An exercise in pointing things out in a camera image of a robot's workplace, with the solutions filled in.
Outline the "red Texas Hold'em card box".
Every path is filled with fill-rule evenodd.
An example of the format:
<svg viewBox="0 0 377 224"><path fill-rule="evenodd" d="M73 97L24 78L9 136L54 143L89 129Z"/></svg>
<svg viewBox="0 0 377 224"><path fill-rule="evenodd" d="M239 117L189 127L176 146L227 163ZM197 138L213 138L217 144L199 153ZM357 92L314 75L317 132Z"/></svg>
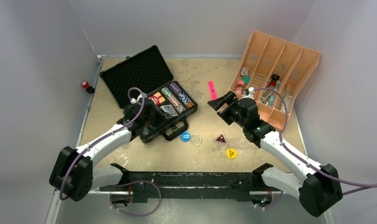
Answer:
<svg viewBox="0 0 377 224"><path fill-rule="evenodd" d="M160 106L161 104L166 102L166 98L162 95L161 92L156 92L155 94L151 95L149 98L157 106Z"/></svg>

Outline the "yellow round button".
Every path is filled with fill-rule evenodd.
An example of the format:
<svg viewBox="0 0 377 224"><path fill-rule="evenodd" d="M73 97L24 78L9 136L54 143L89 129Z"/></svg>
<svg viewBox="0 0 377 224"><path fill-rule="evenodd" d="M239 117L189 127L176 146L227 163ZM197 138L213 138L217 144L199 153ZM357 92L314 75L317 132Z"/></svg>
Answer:
<svg viewBox="0 0 377 224"><path fill-rule="evenodd" d="M229 148L226 150L226 156L229 159L235 159L237 157L237 151L233 148Z"/></svg>

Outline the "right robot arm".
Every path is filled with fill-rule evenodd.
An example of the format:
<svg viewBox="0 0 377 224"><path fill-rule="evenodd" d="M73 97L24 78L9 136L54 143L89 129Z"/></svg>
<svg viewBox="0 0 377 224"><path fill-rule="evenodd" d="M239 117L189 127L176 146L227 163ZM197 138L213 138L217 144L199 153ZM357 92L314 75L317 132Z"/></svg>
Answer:
<svg viewBox="0 0 377 224"><path fill-rule="evenodd" d="M343 198L341 184L336 180L339 177L336 168L331 164L321 165L281 140L280 132L260 118L257 104L250 95L238 98L230 91L208 101L208 105L228 125L238 124L249 142L270 153L290 170L285 173L265 166L252 178L256 189L277 188L297 198L314 217L319 217Z"/></svg>

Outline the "red triangular button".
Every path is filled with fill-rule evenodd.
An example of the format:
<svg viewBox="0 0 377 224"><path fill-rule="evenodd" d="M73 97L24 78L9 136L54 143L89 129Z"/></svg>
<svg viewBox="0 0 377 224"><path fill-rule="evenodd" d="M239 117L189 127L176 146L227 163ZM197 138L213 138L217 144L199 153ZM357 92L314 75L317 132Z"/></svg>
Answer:
<svg viewBox="0 0 377 224"><path fill-rule="evenodd" d="M214 142L215 143L220 143L220 144L223 144L223 145L227 145L228 144L228 141L226 139L226 136L224 133L220 133L215 139L214 139Z"/></svg>

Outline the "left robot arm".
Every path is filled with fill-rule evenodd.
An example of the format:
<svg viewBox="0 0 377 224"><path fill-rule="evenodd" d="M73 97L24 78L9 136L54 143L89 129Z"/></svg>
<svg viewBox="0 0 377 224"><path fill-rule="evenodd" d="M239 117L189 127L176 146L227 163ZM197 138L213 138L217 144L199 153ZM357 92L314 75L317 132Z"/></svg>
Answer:
<svg viewBox="0 0 377 224"><path fill-rule="evenodd" d="M151 100L137 102L125 108L123 117L108 131L77 148L64 147L51 172L49 183L59 190L60 200L77 202L90 190L113 186L123 191L129 186L129 177L118 165L96 168L96 165L117 148L129 144L149 125L158 126L171 115Z"/></svg>

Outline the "clear round disc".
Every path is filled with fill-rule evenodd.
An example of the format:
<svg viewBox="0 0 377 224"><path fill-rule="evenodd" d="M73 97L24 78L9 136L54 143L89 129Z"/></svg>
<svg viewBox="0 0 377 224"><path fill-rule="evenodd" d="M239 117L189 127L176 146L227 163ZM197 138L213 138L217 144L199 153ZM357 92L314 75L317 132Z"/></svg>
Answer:
<svg viewBox="0 0 377 224"><path fill-rule="evenodd" d="M197 135L197 134L194 134L194 135L191 136L190 143L194 147L197 147L202 143L202 137Z"/></svg>

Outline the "purple chip stack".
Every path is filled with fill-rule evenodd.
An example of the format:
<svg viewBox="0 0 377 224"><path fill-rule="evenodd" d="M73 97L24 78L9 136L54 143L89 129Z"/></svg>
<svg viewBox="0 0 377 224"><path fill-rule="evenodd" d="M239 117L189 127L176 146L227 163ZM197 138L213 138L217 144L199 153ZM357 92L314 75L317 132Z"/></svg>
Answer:
<svg viewBox="0 0 377 224"><path fill-rule="evenodd" d="M176 94L178 95L182 90L181 88L174 82L170 83L169 85L170 89Z"/></svg>

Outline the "green white chip stack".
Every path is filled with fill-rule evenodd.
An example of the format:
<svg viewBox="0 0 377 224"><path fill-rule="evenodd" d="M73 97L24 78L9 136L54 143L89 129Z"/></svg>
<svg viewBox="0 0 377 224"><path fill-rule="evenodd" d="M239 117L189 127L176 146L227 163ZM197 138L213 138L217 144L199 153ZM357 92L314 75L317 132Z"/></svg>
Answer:
<svg viewBox="0 0 377 224"><path fill-rule="evenodd" d="M161 92L169 100L171 105L176 109L178 113L183 113L186 110L185 107L180 103L180 101L173 95L173 93L167 87L162 88Z"/></svg>

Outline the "blue playing card deck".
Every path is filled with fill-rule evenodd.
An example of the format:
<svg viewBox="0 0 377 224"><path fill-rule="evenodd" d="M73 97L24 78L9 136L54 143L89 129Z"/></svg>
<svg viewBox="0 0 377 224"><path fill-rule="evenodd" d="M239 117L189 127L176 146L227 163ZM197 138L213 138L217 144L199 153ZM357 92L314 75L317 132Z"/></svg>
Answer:
<svg viewBox="0 0 377 224"><path fill-rule="evenodd" d="M169 115L171 115L172 117L176 117L178 116L178 112L175 110L175 108L172 106L172 105L163 105L163 106L160 106L160 108L168 113Z"/></svg>

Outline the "blue round dealer button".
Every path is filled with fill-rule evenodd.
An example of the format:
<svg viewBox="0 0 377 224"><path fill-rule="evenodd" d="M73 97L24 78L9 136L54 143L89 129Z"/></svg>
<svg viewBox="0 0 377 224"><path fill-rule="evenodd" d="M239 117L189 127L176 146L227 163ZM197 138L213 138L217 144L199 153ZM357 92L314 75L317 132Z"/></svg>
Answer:
<svg viewBox="0 0 377 224"><path fill-rule="evenodd" d="M189 142L191 140L191 134L189 132L183 132L181 135L180 135L180 139L183 141L183 142Z"/></svg>

